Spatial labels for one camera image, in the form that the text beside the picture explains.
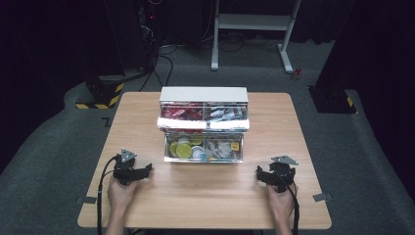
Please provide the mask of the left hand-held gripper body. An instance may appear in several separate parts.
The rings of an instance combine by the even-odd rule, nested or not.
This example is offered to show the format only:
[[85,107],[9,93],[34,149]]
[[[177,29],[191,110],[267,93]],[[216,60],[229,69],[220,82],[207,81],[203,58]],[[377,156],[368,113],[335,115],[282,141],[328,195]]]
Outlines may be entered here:
[[139,170],[134,168],[137,155],[126,149],[122,149],[119,155],[115,156],[115,169],[113,176],[121,185],[128,186],[136,181]]

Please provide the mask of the pile of clear small packets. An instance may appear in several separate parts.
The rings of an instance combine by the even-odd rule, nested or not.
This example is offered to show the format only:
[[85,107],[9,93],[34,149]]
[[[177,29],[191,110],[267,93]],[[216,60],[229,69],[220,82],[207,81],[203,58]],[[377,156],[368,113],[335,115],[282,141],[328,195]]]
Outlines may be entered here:
[[205,140],[205,152],[209,161],[241,162],[243,137],[240,135],[210,136]]

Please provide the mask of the pile of red stick sachets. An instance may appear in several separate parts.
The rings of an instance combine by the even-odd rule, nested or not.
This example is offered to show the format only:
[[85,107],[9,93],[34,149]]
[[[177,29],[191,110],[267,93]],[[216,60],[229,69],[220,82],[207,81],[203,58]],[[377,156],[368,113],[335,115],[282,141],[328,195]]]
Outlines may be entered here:
[[163,106],[161,108],[161,117],[181,120],[202,120],[203,109],[198,106]]

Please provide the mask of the black yellow striped stand base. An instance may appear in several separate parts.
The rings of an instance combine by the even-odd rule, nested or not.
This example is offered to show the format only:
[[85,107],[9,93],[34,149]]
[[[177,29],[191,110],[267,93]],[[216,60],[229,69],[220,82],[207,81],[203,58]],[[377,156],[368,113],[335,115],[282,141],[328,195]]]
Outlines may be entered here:
[[81,110],[88,109],[111,109],[115,106],[120,92],[124,86],[122,82],[118,81],[103,81],[99,77],[89,79],[85,83],[92,100],[89,102],[76,102],[75,106]]

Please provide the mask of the group of yellow-green round capsules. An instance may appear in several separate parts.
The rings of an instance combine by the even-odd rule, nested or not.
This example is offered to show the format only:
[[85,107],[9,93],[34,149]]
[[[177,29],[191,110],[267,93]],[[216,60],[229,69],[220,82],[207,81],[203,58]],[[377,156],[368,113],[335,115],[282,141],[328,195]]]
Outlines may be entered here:
[[200,160],[205,155],[204,142],[204,137],[199,134],[167,135],[165,136],[165,152],[169,158],[179,161]]

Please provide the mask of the person's left hand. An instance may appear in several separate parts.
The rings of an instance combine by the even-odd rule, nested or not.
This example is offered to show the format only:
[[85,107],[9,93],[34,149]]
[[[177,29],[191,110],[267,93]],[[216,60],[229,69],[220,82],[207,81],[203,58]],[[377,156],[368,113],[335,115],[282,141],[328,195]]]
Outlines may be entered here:
[[139,181],[134,181],[125,186],[115,178],[111,178],[108,190],[108,197],[112,213],[124,214],[130,206]]

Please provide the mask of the white metal stand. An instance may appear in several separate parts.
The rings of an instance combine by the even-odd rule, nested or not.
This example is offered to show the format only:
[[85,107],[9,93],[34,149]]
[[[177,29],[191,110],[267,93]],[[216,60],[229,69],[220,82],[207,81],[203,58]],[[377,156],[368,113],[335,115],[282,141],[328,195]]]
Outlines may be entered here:
[[277,45],[286,73],[293,73],[295,70],[290,62],[287,47],[296,23],[301,0],[295,0],[293,10],[289,15],[247,15],[247,14],[222,14],[220,12],[220,0],[215,0],[213,44],[211,52],[210,68],[217,71],[219,68],[218,37],[221,29],[244,29],[244,30],[268,30],[284,31],[284,40]]

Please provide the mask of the pile of white sachets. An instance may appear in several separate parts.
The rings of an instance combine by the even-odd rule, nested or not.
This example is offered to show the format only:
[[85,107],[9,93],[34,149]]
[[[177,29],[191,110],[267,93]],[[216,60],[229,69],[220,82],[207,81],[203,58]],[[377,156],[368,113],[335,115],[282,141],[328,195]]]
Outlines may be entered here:
[[246,117],[246,108],[236,106],[220,106],[208,108],[205,120],[223,121],[233,119],[244,119]]

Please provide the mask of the clear plastic drawer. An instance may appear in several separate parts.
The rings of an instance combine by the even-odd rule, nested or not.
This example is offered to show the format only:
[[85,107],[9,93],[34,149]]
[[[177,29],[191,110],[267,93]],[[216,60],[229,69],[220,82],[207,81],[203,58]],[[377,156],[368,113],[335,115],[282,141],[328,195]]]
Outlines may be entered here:
[[216,162],[216,161],[209,161],[208,159],[207,159],[207,156],[206,156],[206,152],[205,152],[205,155],[200,159],[200,160],[188,160],[188,161],[179,161],[179,160],[177,160],[177,159],[173,159],[173,158],[169,158],[167,155],[166,155],[166,152],[165,152],[165,150],[166,150],[166,148],[165,148],[165,136],[167,136],[167,135],[171,135],[171,134],[179,134],[179,135],[192,135],[192,134],[199,134],[199,135],[202,135],[203,137],[204,137],[204,139],[206,140],[206,139],[208,139],[210,136],[230,136],[230,135],[240,135],[240,136],[242,136],[243,137],[243,145],[244,145],[244,135],[242,134],[242,133],[218,133],[218,132],[216,132],[216,133],[166,133],[165,135],[164,135],[164,160],[166,161],[166,162],[173,162],[173,163],[195,163],[195,164],[239,164],[239,163],[241,163],[241,162],[236,162],[236,163],[233,163],[233,162]]

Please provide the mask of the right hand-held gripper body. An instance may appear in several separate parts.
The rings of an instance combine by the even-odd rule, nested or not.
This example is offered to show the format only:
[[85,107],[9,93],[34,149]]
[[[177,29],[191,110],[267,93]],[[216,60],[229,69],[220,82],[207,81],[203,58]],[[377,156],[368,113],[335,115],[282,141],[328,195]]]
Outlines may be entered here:
[[264,182],[274,186],[278,193],[285,192],[294,183],[298,163],[289,156],[272,157],[271,160],[269,172],[264,173]]

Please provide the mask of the white-fronted clear drawer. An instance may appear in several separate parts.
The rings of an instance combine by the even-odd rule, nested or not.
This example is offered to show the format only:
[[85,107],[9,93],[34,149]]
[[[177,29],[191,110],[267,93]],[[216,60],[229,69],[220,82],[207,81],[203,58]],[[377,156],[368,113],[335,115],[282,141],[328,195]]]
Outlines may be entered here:
[[[198,106],[203,109],[202,120],[181,120],[161,117],[161,108],[163,106]],[[244,119],[233,119],[223,121],[205,120],[208,108],[220,106],[236,106],[246,108],[246,117]],[[160,116],[157,127],[165,132],[246,132],[250,129],[250,120],[248,115],[248,104],[244,102],[161,102]]]

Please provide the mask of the person's right hand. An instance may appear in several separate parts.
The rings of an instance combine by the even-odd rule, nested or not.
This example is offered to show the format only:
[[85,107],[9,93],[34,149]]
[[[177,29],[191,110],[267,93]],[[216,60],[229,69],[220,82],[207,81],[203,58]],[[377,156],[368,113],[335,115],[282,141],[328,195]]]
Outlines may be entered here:
[[276,192],[274,187],[271,185],[266,185],[266,189],[268,195],[268,205],[275,220],[288,220],[295,207],[294,196],[297,193],[297,186],[295,184],[291,184],[289,188],[282,193]]

